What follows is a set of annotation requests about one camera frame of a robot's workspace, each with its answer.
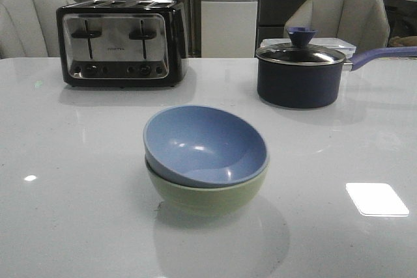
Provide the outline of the glass pot lid blue knob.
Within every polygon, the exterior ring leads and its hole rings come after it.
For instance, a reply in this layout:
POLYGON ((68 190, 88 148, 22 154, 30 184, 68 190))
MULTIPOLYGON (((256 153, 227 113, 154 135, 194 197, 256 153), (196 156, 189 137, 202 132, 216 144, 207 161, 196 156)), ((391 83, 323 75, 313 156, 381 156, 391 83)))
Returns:
POLYGON ((309 27, 289 27, 290 42, 260 47, 255 56, 263 61, 277 64, 319 66, 342 63, 345 54, 324 46, 311 44, 317 30, 309 27))

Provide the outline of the white refrigerator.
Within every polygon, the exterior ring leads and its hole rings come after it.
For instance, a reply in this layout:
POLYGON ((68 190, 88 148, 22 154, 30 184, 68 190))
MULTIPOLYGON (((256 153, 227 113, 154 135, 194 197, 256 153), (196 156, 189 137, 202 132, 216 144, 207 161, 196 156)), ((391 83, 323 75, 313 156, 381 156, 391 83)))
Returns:
POLYGON ((201 56, 252 58, 258 0, 201 0, 201 56))

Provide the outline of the green bowl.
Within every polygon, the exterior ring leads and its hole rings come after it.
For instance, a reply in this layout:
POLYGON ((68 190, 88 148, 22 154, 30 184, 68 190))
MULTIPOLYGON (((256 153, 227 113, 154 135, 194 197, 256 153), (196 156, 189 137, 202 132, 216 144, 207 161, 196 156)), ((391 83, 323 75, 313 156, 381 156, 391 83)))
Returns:
POLYGON ((214 217, 237 211, 258 194, 269 163, 255 177, 222 188, 193 188, 172 183, 158 175, 145 160, 150 180, 157 193, 170 206, 187 214, 214 217))

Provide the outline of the black and chrome toaster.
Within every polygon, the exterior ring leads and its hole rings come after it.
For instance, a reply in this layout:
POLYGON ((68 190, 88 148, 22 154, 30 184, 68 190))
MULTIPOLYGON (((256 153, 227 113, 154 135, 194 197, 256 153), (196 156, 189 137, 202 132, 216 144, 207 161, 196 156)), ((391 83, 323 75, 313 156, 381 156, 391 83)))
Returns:
POLYGON ((173 87, 186 74, 180 1, 91 0, 56 16, 63 80, 73 87, 173 87))

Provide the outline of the clear plastic container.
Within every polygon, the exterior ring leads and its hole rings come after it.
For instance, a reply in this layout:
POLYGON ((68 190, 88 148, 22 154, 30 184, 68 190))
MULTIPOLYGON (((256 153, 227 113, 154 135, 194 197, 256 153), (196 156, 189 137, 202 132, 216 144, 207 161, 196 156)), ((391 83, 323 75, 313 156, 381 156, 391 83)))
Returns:
MULTIPOLYGON (((289 38, 266 38, 260 43, 260 47, 270 46, 273 44, 291 43, 289 38)), ((347 58, 351 58, 356 52, 356 46, 339 38, 316 38, 310 40, 310 44, 324 46, 329 49, 335 49, 345 54, 347 58)))

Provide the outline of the dark blue saucepan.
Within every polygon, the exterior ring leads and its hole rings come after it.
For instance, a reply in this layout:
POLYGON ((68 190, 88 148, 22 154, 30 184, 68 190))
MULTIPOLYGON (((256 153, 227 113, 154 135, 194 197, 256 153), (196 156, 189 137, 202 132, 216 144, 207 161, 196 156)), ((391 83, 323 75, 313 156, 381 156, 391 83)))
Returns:
POLYGON ((415 56, 416 47, 406 46, 371 49, 333 65, 286 65, 258 59, 257 92, 263 100, 282 107, 324 107, 336 101, 345 66, 355 71, 373 59, 415 56))

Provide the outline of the blue bowl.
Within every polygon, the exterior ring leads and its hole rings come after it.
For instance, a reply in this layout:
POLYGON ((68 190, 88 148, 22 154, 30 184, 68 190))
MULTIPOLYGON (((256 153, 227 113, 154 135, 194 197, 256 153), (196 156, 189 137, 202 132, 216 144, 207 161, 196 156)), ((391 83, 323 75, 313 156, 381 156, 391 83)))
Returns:
POLYGON ((152 116, 143 129, 145 158, 162 178, 193 188, 243 183, 268 165, 260 133, 244 119, 203 105, 180 105, 152 116))

